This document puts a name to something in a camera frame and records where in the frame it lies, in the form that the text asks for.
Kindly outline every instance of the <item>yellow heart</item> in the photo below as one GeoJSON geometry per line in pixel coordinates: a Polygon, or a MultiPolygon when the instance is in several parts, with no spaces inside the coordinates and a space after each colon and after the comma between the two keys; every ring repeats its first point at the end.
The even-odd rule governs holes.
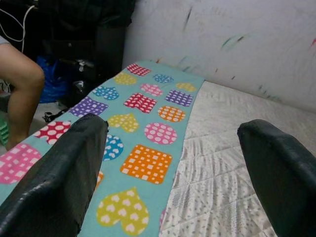
{"type": "Polygon", "coordinates": [[[137,122],[134,114],[114,115],[108,120],[111,127],[122,127],[125,132],[135,132],[139,123],[137,122]]]}
{"type": "Polygon", "coordinates": [[[97,209],[97,221],[105,227],[121,221],[121,227],[126,234],[137,236],[146,229],[149,212],[134,187],[105,197],[97,209]]]}
{"type": "Polygon", "coordinates": [[[133,85],[137,82],[137,79],[126,73],[119,73],[114,77],[114,81],[121,85],[133,85]]]}
{"type": "Polygon", "coordinates": [[[179,89],[184,89],[188,92],[194,92],[197,90],[191,83],[178,83],[176,86],[179,89]]]}

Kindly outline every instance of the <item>green object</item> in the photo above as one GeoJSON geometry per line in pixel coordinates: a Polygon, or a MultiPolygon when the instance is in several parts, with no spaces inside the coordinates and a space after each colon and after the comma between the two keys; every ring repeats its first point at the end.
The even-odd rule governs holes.
{"type": "Polygon", "coordinates": [[[0,117],[0,141],[5,146],[9,138],[8,124],[4,118],[0,117]]]}

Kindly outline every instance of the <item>black bag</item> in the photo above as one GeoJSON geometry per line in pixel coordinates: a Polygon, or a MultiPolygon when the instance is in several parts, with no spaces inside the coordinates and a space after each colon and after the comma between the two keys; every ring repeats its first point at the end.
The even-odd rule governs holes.
{"type": "Polygon", "coordinates": [[[39,0],[39,7],[72,27],[127,27],[135,0],[39,0]]]}

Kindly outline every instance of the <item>white wall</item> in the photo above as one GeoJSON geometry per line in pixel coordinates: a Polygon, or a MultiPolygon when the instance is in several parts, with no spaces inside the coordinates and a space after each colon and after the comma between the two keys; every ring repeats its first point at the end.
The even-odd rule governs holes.
{"type": "Polygon", "coordinates": [[[316,111],[315,38],[316,0],[138,0],[124,65],[159,60],[316,111]]]}

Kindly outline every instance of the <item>floor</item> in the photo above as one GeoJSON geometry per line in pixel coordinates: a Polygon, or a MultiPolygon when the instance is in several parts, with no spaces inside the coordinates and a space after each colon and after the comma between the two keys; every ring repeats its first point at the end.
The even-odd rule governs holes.
{"type": "MultiPolygon", "coordinates": [[[[56,103],[39,104],[30,127],[30,135],[46,125],[46,122],[42,118],[45,112],[52,112],[53,114],[56,114],[59,111],[60,109],[56,103]]],[[[0,116],[7,120],[7,113],[0,111],[0,116]]],[[[4,153],[6,153],[6,149],[2,144],[0,144],[0,155],[3,155],[4,153]]]]}

